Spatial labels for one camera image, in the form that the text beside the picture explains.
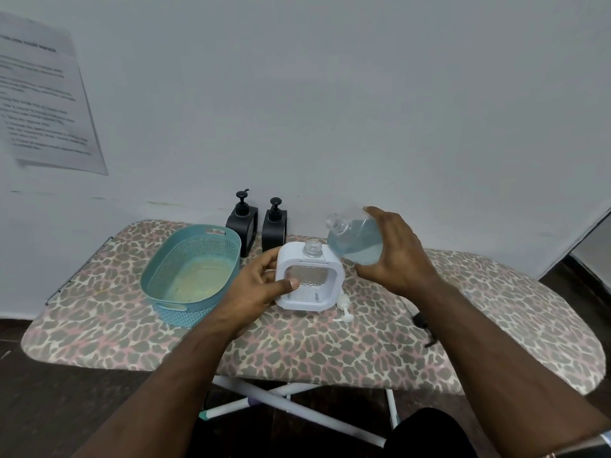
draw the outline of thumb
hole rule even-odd
[[[356,274],[365,280],[378,282],[377,280],[378,266],[377,265],[378,265],[377,263],[373,265],[355,264]]]
[[[273,283],[264,284],[265,298],[267,300],[273,300],[282,294],[288,294],[299,287],[299,280],[297,278],[290,278],[288,280],[278,280]]]

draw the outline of dark floor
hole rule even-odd
[[[611,354],[611,307],[599,300],[568,269],[559,264],[542,282],[562,295],[591,326]],[[28,359],[19,348],[28,322],[0,320],[0,456],[3,458],[67,457],[133,393],[148,373],[105,371],[51,365]],[[258,383],[266,389],[277,384]],[[214,387],[206,407],[239,398]],[[446,411],[462,425],[480,457],[497,456],[463,396],[439,392],[395,392],[402,418],[418,408]],[[611,380],[588,399],[611,416]],[[386,395],[382,390],[323,387],[291,400],[385,437],[390,431]],[[358,439],[330,431],[260,405],[210,421],[226,456],[350,455],[369,457],[379,450]]]

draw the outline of soap dispenser pump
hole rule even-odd
[[[249,206],[244,202],[244,199],[248,197],[247,189],[238,191],[235,195],[240,198],[240,202],[235,204],[235,208],[231,215],[229,215],[225,226],[238,233],[238,236],[242,240],[240,257],[248,257],[250,248],[255,242],[256,222],[259,215],[259,209]]]
[[[284,246],[286,243],[286,211],[280,210],[282,199],[271,198],[271,209],[268,209],[263,220],[261,232],[261,246],[263,252],[274,247]]]

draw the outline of blue liquid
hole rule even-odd
[[[382,235],[373,219],[353,220],[342,234],[329,231],[327,244],[338,256],[361,265],[374,264],[382,254]]]

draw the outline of white wall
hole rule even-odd
[[[0,313],[129,222],[224,224],[244,188],[290,232],[350,199],[538,277],[611,206],[609,3],[1,0],[72,32],[111,175],[4,156]]]
[[[611,215],[585,238],[571,255],[589,269],[611,292]]]

